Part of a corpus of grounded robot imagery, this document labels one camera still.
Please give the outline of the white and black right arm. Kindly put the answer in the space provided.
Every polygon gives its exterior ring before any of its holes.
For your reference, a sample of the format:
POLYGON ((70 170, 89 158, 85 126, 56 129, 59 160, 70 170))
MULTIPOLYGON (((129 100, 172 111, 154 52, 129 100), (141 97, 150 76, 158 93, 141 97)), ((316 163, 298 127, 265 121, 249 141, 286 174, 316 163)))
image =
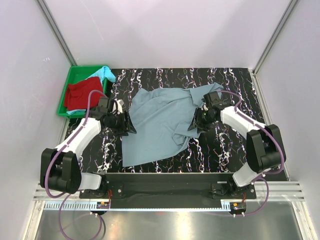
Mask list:
POLYGON ((226 181, 213 184, 213 197, 243 198, 249 186, 266 174, 280 173, 286 161, 281 131, 275 124, 266 125, 244 114, 238 105, 221 100, 218 91, 202 98, 202 107, 196 108, 188 130, 208 132, 213 123, 221 122, 235 129, 246 140, 246 162, 226 181))

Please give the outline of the grey-blue polo shirt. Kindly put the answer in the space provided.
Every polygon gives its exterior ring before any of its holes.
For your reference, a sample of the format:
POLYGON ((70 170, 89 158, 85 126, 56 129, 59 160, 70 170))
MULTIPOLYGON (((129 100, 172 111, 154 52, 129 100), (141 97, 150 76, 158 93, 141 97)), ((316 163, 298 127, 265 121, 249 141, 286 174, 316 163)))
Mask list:
POLYGON ((189 129, 205 94, 221 91, 218 83, 195 88, 141 88, 129 109, 136 133, 122 137, 122 165, 131 167, 167 159, 185 150, 190 139, 198 138, 189 129))

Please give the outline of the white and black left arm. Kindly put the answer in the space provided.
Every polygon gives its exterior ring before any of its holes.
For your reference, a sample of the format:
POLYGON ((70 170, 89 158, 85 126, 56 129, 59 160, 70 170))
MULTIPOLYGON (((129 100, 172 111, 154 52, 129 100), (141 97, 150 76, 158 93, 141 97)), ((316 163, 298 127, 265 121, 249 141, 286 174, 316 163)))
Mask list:
POLYGON ((69 137, 55 148, 46 148, 42 152, 40 185, 49 197, 55 198, 52 191, 63 196, 90 190, 97 198, 108 193, 102 175, 82 172, 78 163, 85 148, 103 129, 110 129, 118 136, 137 132, 121 99, 101 97, 98 105, 87 111, 69 137))

